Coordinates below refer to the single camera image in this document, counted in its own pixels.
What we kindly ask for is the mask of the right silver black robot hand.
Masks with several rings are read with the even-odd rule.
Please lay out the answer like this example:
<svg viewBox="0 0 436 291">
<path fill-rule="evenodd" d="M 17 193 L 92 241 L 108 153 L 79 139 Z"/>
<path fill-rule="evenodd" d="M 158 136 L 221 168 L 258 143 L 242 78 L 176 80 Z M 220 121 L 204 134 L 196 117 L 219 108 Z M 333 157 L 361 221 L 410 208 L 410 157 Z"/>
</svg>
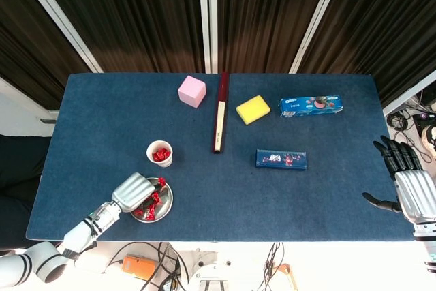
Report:
<svg viewBox="0 0 436 291">
<path fill-rule="evenodd" d="M 404 142 L 381 137 L 375 141 L 390 178 L 396 188 L 396 201 L 380 200 L 364 192 L 362 196 L 373 206 L 402 213 L 407 221 L 419 225 L 435 221 L 435 182 L 423 169 L 416 152 Z"/>
</svg>

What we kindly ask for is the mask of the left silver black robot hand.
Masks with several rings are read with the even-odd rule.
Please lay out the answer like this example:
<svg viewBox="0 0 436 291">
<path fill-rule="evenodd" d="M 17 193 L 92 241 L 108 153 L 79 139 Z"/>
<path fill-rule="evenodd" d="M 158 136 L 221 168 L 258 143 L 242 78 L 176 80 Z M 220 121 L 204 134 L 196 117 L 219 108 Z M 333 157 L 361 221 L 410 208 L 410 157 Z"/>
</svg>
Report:
<svg viewBox="0 0 436 291">
<path fill-rule="evenodd" d="M 138 172 L 133 173 L 122 182 L 112 193 L 112 201 L 123 213 L 132 212 L 148 197 L 159 193 L 166 186 L 166 180 L 158 177 L 156 182 L 144 177 Z"/>
</svg>

